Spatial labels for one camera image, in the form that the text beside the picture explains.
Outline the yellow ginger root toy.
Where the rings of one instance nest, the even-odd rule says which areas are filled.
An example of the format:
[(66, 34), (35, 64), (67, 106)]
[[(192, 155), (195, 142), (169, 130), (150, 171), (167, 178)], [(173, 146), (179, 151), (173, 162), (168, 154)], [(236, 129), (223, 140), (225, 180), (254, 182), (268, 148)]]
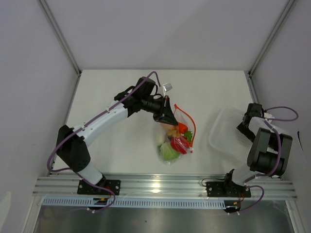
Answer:
[(179, 132), (178, 128), (174, 128), (172, 130), (167, 131), (168, 137), (180, 137), (181, 133)]

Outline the white daikon radish toy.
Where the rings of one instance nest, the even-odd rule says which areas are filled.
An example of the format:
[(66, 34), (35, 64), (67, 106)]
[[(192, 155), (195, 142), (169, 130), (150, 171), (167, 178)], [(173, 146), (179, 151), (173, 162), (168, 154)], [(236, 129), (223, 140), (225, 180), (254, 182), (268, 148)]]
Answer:
[(155, 142), (157, 146), (161, 146), (166, 141), (166, 131), (165, 130), (158, 130), (155, 135)]

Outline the clear orange zip top bag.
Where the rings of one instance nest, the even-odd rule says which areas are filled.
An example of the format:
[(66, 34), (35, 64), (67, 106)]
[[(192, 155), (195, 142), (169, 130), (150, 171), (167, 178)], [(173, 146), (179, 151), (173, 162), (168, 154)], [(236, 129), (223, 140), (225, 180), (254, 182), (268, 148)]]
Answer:
[(161, 162), (171, 165), (193, 153), (196, 124), (193, 118), (177, 104), (173, 115), (178, 125), (157, 123), (154, 126), (154, 145)]

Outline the red bell pepper toy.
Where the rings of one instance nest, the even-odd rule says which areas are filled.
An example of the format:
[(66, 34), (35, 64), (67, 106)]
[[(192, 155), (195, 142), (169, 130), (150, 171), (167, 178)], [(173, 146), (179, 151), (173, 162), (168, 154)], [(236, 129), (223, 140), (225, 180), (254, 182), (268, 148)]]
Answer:
[(190, 144), (183, 137), (173, 137), (171, 140), (171, 147), (180, 154), (187, 154), (190, 152)]

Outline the green cabbage toy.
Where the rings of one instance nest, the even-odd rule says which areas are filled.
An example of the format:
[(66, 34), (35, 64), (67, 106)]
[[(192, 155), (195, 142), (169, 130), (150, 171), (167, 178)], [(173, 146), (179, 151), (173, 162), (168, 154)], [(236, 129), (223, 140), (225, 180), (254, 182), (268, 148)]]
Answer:
[(165, 142), (160, 146), (159, 155), (164, 161), (173, 161), (179, 158), (180, 153), (173, 149), (169, 142)]

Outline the orange carrot toy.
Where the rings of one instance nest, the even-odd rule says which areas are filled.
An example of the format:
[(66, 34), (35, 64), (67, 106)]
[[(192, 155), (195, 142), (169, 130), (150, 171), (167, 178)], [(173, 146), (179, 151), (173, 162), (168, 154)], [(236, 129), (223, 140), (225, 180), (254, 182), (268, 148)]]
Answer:
[(192, 131), (189, 130), (188, 126), (179, 122), (178, 123), (179, 133), (190, 143), (192, 141)]

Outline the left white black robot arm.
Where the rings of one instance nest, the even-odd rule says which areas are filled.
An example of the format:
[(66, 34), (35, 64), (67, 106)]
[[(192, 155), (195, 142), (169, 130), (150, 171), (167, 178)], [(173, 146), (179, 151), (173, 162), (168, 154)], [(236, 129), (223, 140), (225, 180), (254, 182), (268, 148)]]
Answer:
[(178, 124), (170, 98), (152, 94), (157, 89), (155, 81), (141, 77), (135, 86), (118, 93), (102, 113), (76, 127), (64, 125), (59, 129), (55, 154), (88, 184), (94, 194), (106, 190), (106, 178), (91, 162), (88, 146), (105, 130), (141, 110), (152, 113), (155, 122)]

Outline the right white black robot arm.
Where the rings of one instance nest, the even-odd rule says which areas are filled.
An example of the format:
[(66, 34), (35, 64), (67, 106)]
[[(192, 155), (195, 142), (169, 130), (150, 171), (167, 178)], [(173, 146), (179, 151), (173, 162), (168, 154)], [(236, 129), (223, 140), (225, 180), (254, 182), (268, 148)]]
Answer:
[(287, 168), (293, 138), (272, 124), (276, 120), (257, 103), (248, 104), (239, 132), (252, 142), (246, 165), (225, 175), (222, 191), (227, 196), (245, 194), (256, 178), (282, 176)]

